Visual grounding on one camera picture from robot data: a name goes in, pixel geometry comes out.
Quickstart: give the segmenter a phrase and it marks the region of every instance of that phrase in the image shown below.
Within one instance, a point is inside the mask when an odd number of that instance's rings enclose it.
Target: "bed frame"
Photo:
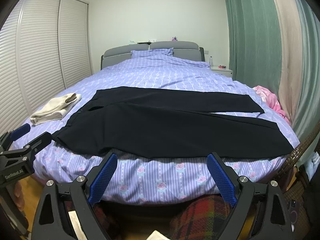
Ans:
[[[204,61],[204,49],[190,41],[158,41],[149,44],[132,44],[108,49],[101,56],[101,69],[113,66],[131,59],[132,50],[170,49],[173,48],[173,56],[193,61]]]

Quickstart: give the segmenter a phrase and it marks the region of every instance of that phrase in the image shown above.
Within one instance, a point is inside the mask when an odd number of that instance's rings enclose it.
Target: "plastic bottle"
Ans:
[[[210,65],[210,67],[213,67],[212,56],[210,56],[209,65]]]

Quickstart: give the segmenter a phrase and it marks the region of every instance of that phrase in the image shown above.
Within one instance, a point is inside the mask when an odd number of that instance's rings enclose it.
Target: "black trousers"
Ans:
[[[120,91],[129,91],[130,96]],[[145,158],[206,157],[213,151],[231,158],[290,153],[291,144],[274,122],[208,113],[263,112],[259,108],[249,96],[228,93],[98,90],[53,139],[75,153],[89,155],[102,155],[111,148]]]

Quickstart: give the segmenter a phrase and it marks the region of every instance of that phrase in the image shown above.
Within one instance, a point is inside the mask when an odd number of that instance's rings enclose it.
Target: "pink blanket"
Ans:
[[[262,101],[265,102],[271,109],[276,111],[279,115],[281,115],[285,121],[291,125],[288,118],[285,117],[285,111],[281,109],[280,103],[277,99],[277,96],[273,93],[271,93],[268,89],[256,86],[253,88],[253,90],[262,98]]]

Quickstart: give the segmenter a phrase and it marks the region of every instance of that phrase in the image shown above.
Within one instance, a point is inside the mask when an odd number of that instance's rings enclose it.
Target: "pillow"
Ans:
[[[153,56],[153,55],[172,56],[173,55],[173,48],[171,48],[171,49],[132,50],[131,51],[131,58],[147,57],[147,56]]]

